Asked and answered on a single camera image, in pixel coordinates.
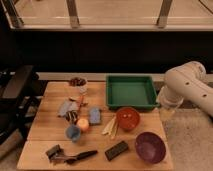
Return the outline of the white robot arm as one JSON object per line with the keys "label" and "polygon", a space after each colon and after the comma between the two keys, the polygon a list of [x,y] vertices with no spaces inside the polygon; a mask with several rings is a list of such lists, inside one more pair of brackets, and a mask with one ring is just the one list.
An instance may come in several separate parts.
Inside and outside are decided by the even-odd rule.
{"label": "white robot arm", "polygon": [[213,118],[213,88],[203,81],[205,75],[205,67],[197,61],[169,69],[164,75],[164,86],[157,102],[171,109],[179,107],[187,99]]}

